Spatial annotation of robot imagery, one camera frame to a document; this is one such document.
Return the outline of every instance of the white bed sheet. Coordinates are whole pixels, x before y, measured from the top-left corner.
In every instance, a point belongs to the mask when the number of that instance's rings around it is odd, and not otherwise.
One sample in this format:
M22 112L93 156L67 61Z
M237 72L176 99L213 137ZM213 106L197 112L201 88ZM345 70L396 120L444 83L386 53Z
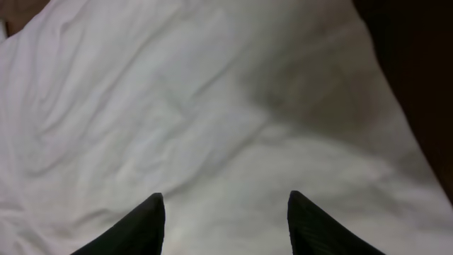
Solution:
M385 253L453 251L349 1L54 0L0 44L0 97L0 254L69 254L154 192L164 254L291 254L291 190Z

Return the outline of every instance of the dark background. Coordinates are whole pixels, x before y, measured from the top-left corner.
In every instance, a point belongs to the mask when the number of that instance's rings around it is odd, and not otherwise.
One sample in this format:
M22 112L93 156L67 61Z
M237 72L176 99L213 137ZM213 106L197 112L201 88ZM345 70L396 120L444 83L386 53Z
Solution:
M379 64L453 203L453 2L354 0Z

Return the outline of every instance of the bed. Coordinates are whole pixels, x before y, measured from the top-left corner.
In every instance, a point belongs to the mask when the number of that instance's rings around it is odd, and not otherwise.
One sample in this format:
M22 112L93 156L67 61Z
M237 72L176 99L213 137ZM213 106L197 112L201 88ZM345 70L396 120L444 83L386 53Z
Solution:
M453 250L352 2L54 0L0 97L0 254L70 254L155 192L163 254L291 254L292 190L386 254Z

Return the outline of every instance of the white fabric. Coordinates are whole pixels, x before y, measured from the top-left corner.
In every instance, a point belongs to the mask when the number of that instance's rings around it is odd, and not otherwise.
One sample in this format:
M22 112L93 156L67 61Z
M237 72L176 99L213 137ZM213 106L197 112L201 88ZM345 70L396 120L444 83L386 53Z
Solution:
M164 254L291 254L291 190L385 253L453 250L349 1L51 1L0 97L0 254L69 254L154 192Z

